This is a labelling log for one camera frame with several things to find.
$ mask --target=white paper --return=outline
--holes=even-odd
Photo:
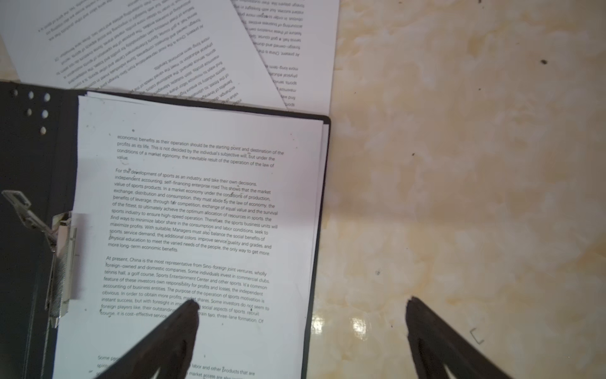
[[[24,82],[284,108],[229,0],[8,0],[0,34]]]
[[[188,377],[202,377],[204,374],[221,374],[228,378],[299,378],[303,353],[304,328],[307,321],[309,301],[309,281],[311,279],[311,264],[313,264],[313,246],[317,229],[318,217],[318,181],[322,180],[320,167],[323,141],[322,121],[290,119],[273,116],[248,115],[236,112],[217,112],[206,109],[185,109],[167,105],[153,106],[133,102],[115,101],[112,99],[80,97],[79,129],[78,129],[78,176],[76,182],[76,198],[74,205],[75,225],[78,227],[78,246],[75,269],[78,272],[75,299],[70,301],[67,315],[61,319],[55,358],[55,378],[91,378],[102,371],[112,359],[121,356],[145,334],[150,332],[163,317],[170,313],[189,296],[194,297],[200,305],[220,307],[223,310],[201,309],[200,327]],[[230,154],[244,153],[238,147],[252,147],[266,150],[267,153],[252,154],[270,159],[244,158],[237,156],[216,156],[219,159],[232,159],[240,162],[259,163],[225,164],[213,162],[213,155],[196,154],[194,144],[215,146],[199,148],[197,151],[222,151]],[[206,161],[191,159],[207,158]],[[163,173],[156,176],[151,173]],[[236,183],[217,183],[195,179],[214,178]],[[233,190],[203,189],[198,186],[217,185],[232,187]],[[201,200],[193,192],[221,192],[228,196],[202,195]],[[258,196],[269,200],[248,200],[238,195],[248,197]],[[208,199],[224,199],[230,201],[249,202],[250,205],[237,204],[238,208],[265,210],[258,204],[272,204],[277,215],[271,215],[271,221],[263,221],[269,227],[234,226],[217,221],[197,221],[172,216],[198,216],[199,213],[181,212],[175,210],[144,209],[144,207],[183,208],[187,211],[212,208],[201,206],[229,206],[226,203],[216,203]],[[163,216],[135,215],[134,212],[161,213]],[[235,210],[220,210],[231,215],[261,215],[259,212],[242,213]],[[232,216],[209,215],[209,218],[239,222],[259,222],[256,220],[232,218]],[[144,218],[158,221],[183,222],[189,225],[147,224]],[[195,227],[191,224],[219,226],[221,229]],[[244,227],[250,230],[262,230],[259,234],[264,241],[245,240],[229,236],[209,236],[189,232],[163,232],[158,229],[138,228],[142,226],[174,227],[209,231],[213,233],[233,233],[228,227]],[[160,236],[126,235],[124,232],[164,233]],[[187,235],[193,240],[173,238],[169,235]],[[255,233],[238,232],[240,235],[255,236]],[[120,238],[145,238],[144,241],[126,241]],[[158,238],[166,241],[207,243],[207,247],[188,247],[185,245],[158,244]],[[213,243],[228,249],[209,247],[211,243],[200,242],[198,238],[216,238],[223,242]],[[251,241],[261,243],[263,247],[245,247],[227,244],[232,242]],[[129,248],[118,245],[129,245]],[[269,252],[243,253],[239,249]],[[131,262],[131,258],[145,260]],[[113,267],[112,265],[150,266],[148,268]],[[217,267],[234,267],[244,272],[229,272],[245,278],[263,278],[269,283],[250,281],[249,279],[229,278],[230,282],[246,282],[247,286],[232,284],[212,284],[202,279],[216,278],[208,273],[227,273]],[[169,269],[198,270],[200,273],[181,273]],[[195,277],[195,280],[181,278],[166,278],[161,275],[180,275]],[[150,280],[164,280],[165,283],[148,283]],[[199,286],[218,286],[208,289]],[[150,286],[155,289],[139,289],[128,286]],[[171,287],[170,290],[160,290],[159,287]],[[254,295],[242,293],[241,289]],[[142,295],[130,295],[133,291],[141,291]],[[238,295],[249,300],[226,299],[224,297],[206,296],[179,292],[195,290],[223,295]],[[180,296],[181,298],[164,298],[162,295]],[[154,303],[129,303],[118,301],[153,300]],[[204,300],[218,300],[218,303],[206,303]],[[246,303],[246,307],[229,303]],[[130,309],[130,306],[147,306],[149,309]],[[147,314],[137,316],[138,312]],[[150,317],[156,314],[161,317]],[[210,314],[229,316],[228,318],[210,317]],[[219,367],[219,372],[212,371]]]
[[[339,0],[231,0],[289,109],[328,115]]]

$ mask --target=marble surface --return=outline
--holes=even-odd
[[[606,2],[342,0],[337,45],[308,377],[416,378],[412,295],[515,378],[606,377]]]

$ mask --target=black clipboard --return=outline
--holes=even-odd
[[[184,98],[97,92],[179,106],[321,120],[328,125],[330,142],[331,121],[327,116]],[[47,224],[51,223],[53,216],[68,212],[73,207],[78,166],[78,96],[86,93],[86,90],[64,90],[0,81],[3,134],[0,139],[0,190],[22,191],[32,203],[31,210]],[[305,326],[301,378],[307,376],[325,179],[326,167]],[[45,301],[53,255],[43,234],[24,228],[12,206],[1,198],[0,220],[3,256],[3,270],[0,275],[0,301],[3,306],[0,320],[0,354],[4,356],[2,359],[5,366],[5,373],[0,374],[7,378],[50,379],[53,375],[57,329],[48,327]]]

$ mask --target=metal clip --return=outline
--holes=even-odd
[[[2,194],[15,208],[17,216],[26,228],[40,229],[44,233],[53,252],[45,309],[48,310],[50,325],[57,328],[59,319],[67,313],[72,295],[73,256],[76,246],[76,228],[72,227],[72,213],[54,216],[52,228],[49,228],[30,210],[32,203],[21,191],[4,190]]]

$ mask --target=clipboard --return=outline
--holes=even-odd
[[[0,190],[18,190],[26,196],[22,198],[16,192],[5,195],[12,196],[15,208],[22,208],[19,217],[24,224],[32,226],[31,215],[28,217],[30,213],[37,215],[39,223],[49,228],[46,235],[27,230],[16,217],[11,203],[0,198],[0,238],[4,259],[4,270],[0,276],[0,286],[4,289],[1,298],[4,319],[0,335],[4,337],[0,342],[3,345],[0,352],[5,355],[8,377],[47,379],[53,375],[56,325],[60,320],[51,312],[53,300],[59,300],[58,314],[68,312],[70,263],[63,262],[65,271],[58,273],[59,261],[63,259],[59,253],[73,253],[73,244],[78,242],[77,231],[70,228],[69,221],[78,166],[78,96],[87,92],[0,81],[1,130],[4,134],[0,142]],[[327,116],[176,97],[102,93],[187,107],[321,120],[328,127],[330,140],[331,121]],[[325,176],[326,169],[319,206],[320,220]],[[318,222],[304,334],[302,378],[307,375],[320,225],[321,222]],[[49,240],[48,234],[61,235],[58,233],[61,227],[63,235],[59,241],[55,241],[56,252],[53,253],[49,248],[53,241]],[[60,286],[59,281],[67,284]]]

